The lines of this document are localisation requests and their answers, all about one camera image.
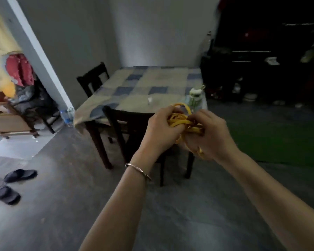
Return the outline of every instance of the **bangle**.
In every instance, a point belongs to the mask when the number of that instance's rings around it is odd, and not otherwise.
[[[141,168],[139,168],[139,167],[137,167],[137,166],[134,166],[134,165],[132,165],[132,164],[130,164],[130,163],[126,163],[126,164],[125,164],[125,167],[127,168],[128,166],[131,166],[131,167],[133,167],[136,171],[142,173],[143,176],[146,177],[148,180],[152,180],[151,177],[150,177],[149,175],[147,175],[146,173],[144,173]]]

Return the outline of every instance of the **yellow strap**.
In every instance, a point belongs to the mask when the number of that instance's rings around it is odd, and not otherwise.
[[[184,103],[177,103],[177,104],[174,104],[174,106],[184,106],[188,112],[188,115],[192,114],[191,109],[188,107],[188,105]],[[193,132],[197,134],[203,133],[203,126],[200,123],[194,123],[192,121],[189,121],[187,119],[187,116],[182,113],[173,113],[171,117],[167,120],[167,122],[169,123],[170,127],[175,127],[179,124],[185,124],[186,128],[184,132]],[[186,145],[187,149],[190,151],[185,139],[183,139],[182,137],[182,134],[180,135],[179,139],[176,141],[176,144],[178,144],[180,141],[184,141],[184,144]],[[199,148],[197,152],[192,152],[192,153],[197,153],[201,157],[203,155],[201,148]]]

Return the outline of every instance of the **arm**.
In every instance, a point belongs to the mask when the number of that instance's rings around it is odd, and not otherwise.
[[[239,151],[223,119],[203,109],[189,119],[203,124],[205,134],[186,135],[188,145],[236,179],[281,243],[288,250],[314,250],[314,210]]]
[[[159,155],[171,147],[185,126],[169,127],[167,118],[180,110],[170,106],[158,111],[149,124],[140,148],[130,163],[149,174]],[[131,250],[146,194],[146,179],[128,167],[113,195],[83,241],[80,251]]]

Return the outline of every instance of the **pair of black slippers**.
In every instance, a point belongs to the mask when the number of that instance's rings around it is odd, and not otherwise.
[[[7,174],[4,177],[3,181],[6,183],[12,183],[17,181],[30,180],[35,178],[36,176],[36,170],[17,169]],[[12,190],[5,184],[0,185],[0,201],[8,205],[15,205],[20,201],[20,199],[21,195],[18,192]]]

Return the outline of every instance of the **green mat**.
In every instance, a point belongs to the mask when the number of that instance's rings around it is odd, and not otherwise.
[[[314,123],[227,124],[240,150],[255,160],[314,166]]]

